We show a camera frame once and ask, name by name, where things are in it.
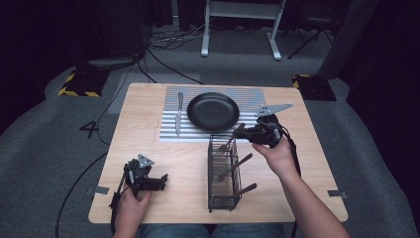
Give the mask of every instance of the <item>tripod leg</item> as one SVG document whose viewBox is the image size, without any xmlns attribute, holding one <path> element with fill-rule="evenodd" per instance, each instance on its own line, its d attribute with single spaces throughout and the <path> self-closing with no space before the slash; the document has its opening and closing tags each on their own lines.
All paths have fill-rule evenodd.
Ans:
<svg viewBox="0 0 420 238">
<path fill-rule="evenodd" d="M 324 33 L 325 33 L 325 36 L 327 37 L 328 41 L 330 41 L 330 43 L 333 44 L 333 41 L 331 41 L 331 38 L 330 38 L 330 36 L 328 36 L 327 32 L 324 31 Z"/>
<path fill-rule="evenodd" d="M 297 33 L 299 33 L 299 37 L 300 37 L 300 40 L 302 40 L 302 43 L 305 43 L 305 40 L 303 39 L 303 36 L 300 33 L 299 29 L 296 29 L 296 31 L 297 31 Z"/>
<path fill-rule="evenodd" d="M 296 51 L 294 51 L 287 59 L 290 60 L 294 55 L 296 55 L 296 53 L 298 53 L 300 50 L 302 50 L 304 47 L 306 47 L 306 45 L 308 45 L 312 40 L 314 40 L 315 38 L 317 38 L 320 33 L 321 32 L 318 31 L 308 41 L 306 41 L 302 46 L 300 46 L 300 48 L 298 48 Z"/>
</svg>

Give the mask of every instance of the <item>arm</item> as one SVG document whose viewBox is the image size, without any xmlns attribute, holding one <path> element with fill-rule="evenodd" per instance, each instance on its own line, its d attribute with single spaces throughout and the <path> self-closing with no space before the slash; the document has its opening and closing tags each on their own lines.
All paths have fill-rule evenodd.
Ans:
<svg viewBox="0 0 420 238">
<path fill-rule="evenodd" d="M 151 198 L 152 192 L 147 191 L 143 199 L 139 201 L 134 197 L 130 188 L 125 189 L 118 203 L 114 238 L 136 237 Z"/>
<path fill-rule="evenodd" d="M 328 207 L 319 199 L 296 171 L 287 139 L 269 149 L 253 144 L 278 176 L 284 194 L 305 237 L 350 237 L 349 233 Z"/>
</svg>

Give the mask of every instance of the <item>wire basket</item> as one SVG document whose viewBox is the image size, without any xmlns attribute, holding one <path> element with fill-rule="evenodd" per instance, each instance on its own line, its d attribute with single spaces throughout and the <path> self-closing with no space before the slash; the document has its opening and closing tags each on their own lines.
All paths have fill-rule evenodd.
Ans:
<svg viewBox="0 0 420 238">
<path fill-rule="evenodd" d="M 208 207 L 212 209 L 233 210 L 241 199 L 239 167 L 226 173 L 238 162 L 236 140 L 231 135 L 210 135 L 208 147 Z"/>
</svg>

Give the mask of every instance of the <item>black plate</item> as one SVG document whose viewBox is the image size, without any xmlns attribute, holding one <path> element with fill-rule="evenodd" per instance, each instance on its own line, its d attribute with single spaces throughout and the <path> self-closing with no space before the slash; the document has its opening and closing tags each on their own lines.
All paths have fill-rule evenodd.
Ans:
<svg viewBox="0 0 420 238">
<path fill-rule="evenodd" d="M 232 98 L 218 92 L 205 92 L 188 104 L 187 115 L 196 127 L 218 132 L 234 126 L 239 119 L 239 107 Z"/>
</svg>

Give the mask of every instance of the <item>person's leg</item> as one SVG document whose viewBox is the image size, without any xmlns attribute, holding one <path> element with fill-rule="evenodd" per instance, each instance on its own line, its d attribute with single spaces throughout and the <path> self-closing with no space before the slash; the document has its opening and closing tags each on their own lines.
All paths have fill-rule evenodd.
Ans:
<svg viewBox="0 0 420 238">
<path fill-rule="evenodd" d="M 140 226 L 142 238 L 209 238 L 207 228 L 201 224 L 144 224 Z"/>
<path fill-rule="evenodd" d="M 281 223 L 218 224 L 212 238 L 284 238 Z"/>
</svg>

